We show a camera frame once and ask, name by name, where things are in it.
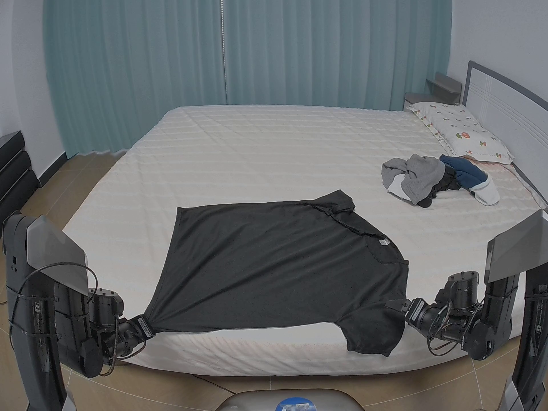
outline white wall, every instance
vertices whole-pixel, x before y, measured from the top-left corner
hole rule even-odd
[[[448,76],[473,60],[548,100],[548,0],[453,0]]]
[[[65,150],[45,76],[44,0],[0,0],[0,133],[20,129],[36,176]]]

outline black garment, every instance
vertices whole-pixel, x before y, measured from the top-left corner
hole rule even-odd
[[[460,189],[460,185],[456,180],[455,169],[446,164],[446,171],[443,174],[442,179],[439,181],[438,184],[432,187],[432,190],[426,198],[424,198],[422,201],[417,202],[417,205],[421,206],[422,208],[430,207],[430,205],[432,204],[432,200],[437,196],[437,193],[447,189],[458,190]]]
[[[179,208],[145,316],[157,331],[339,325],[349,351],[388,356],[408,262],[336,191],[314,201]]]

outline teal curtain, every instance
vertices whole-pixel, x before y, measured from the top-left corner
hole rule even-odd
[[[220,13],[220,0],[45,0],[67,155],[129,148],[178,106],[225,104]]]
[[[452,0],[223,0],[227,100],[401,110],[445,73]]]

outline tiled floor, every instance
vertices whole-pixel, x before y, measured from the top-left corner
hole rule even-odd
[[[94,185],[121,156],[90,154],[68,161],[23,208],[63,228]],[[0,301],[5,300],[4,257],[0,255]],[[9,345],[7,307],[0,307],[0,410],[19,411],[26,396]],[[270,388],[335,388],[353,396],[366,411],[496,409],[517,356],[518,341],[510,340],[486,361],[464,357],[414,372],[380,376],[308,376],[202,379],[139,366],[117,367],[106,378],[85,379],[63,370],[78,411],[213,410],[233,392]],[[548,400],[540,409],[548,410]]]

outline pile of clothes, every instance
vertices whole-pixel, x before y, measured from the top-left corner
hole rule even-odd
[[[491,177],[462,157],[393,158],[382,165],[382,184],[391,194],[414,206],[429,207],[438,192],[468,190],[484,206],[499,202],[500,196]]]

